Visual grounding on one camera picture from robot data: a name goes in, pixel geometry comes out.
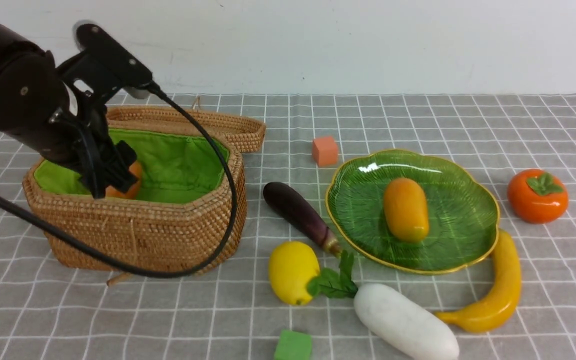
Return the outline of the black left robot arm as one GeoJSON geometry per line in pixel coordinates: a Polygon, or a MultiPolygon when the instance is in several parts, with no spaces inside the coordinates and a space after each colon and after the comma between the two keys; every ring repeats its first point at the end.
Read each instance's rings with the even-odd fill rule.
{"type": "Polygon", "coordinates": [[[80,22],[73,32],[78,54],[56,64],[51,51],[0,24],[0,132],[77,173],[96,199],[108,187],[126,193],[138,182],[137,153],[110,137],[106,103],[153,74],[100,25],[80,22]]]}

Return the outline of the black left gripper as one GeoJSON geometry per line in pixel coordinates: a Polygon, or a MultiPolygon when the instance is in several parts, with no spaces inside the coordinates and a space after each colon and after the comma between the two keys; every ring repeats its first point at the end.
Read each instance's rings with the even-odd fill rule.
{"type": "Polygon", "coordinates": [[[119,91],[119,78],[88,52],[74,55],[56,71],[68,104],[50,125],[56,134],[48,160],[80,173],[80,183],[94,199],[104,199],[108,185],[128,193],[138,182],[130,171],[137,153],[123,140],[112,142],[106,121],[106,103],[119,91]]]}

